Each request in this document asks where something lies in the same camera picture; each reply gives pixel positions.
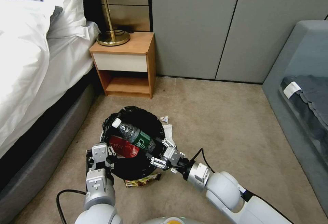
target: nightstand drawer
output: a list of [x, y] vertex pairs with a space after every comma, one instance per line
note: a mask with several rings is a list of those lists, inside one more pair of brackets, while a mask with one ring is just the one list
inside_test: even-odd
[[93, 53], [99, 70], [147, 72], [146, 55]]

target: green bottle label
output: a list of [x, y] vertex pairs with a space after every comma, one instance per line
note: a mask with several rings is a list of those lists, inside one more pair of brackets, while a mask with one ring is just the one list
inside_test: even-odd
[[150, 140], [150, 136], [145, 134], [143, 131], [140, 131], [139, 135], [136, 137], [132, 144], [140, 149], [147, 149], [149, 147]]

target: black garbage bag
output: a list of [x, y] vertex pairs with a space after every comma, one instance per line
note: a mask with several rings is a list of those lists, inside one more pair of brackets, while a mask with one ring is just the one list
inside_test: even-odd
[[[103, 134], [101, 142], [109, 145], [111, 136], [120, 137], [118, 129], [112, 126], [113, 121], [120, 118], [125, 123], [130, 123], [146, 134], [154, 138], [165, 138], [164, 129], [160, 120], [152, 113], [138, 108], [136, 106], [128, 106], [121, 109], [118, 113], [111, 114], [103, 122]], [[160, 158], [165, 151], [165, 146], [161, 143], [156, 143], [156, 147], [152, 155]], [[150, 158], [146, 156], [145, 151], [139, 150], [138, 154], [133, 158], [119, 158], [115, 163], [112, 173], [124, 180], [138, 180], [149, 176], [157, 167], [150, 164]]]

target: red package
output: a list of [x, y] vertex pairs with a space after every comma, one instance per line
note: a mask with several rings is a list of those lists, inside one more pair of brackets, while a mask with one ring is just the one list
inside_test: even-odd
[[125, 158], [135, 157], [140, 150], [140, 148], [130, 144], [129, 141], [116, 136], [111, 136], [109, 143], [117, 154]]

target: brass lamp base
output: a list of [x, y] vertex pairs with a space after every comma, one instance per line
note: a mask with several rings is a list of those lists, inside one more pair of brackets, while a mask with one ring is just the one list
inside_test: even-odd
[[103, 46], [116, 46], [126, 43], [130, 40], [130, 34], [121, 30], [114, 30], [115, 40], [112, 39], [110, 31], [101, 33], [97, 37], [97, 42]]

